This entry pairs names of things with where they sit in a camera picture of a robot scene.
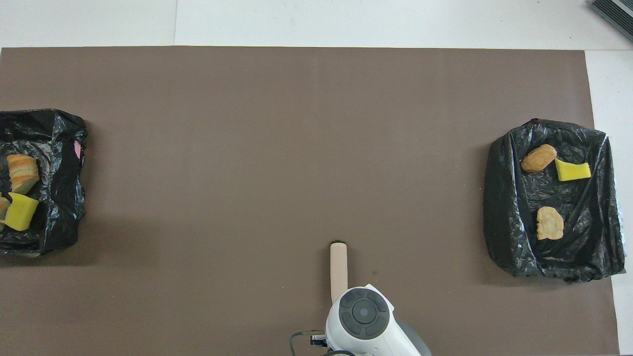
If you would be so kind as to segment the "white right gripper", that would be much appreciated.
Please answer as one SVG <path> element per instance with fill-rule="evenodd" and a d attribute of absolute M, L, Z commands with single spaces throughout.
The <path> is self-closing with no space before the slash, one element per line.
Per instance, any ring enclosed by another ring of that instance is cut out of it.
<path fill-rule="evenodd" d="M 365 288 L 368 290 L 367 298 L 373 302 L 380 312 L 393 312 L 394 306 L 389 302 L 386 296 L 380 292 L 372 284 L 367 284 Z M 314 334 L 310 336 L 310 345 L 317 347 L 326 347 L 325 334 Z"/>

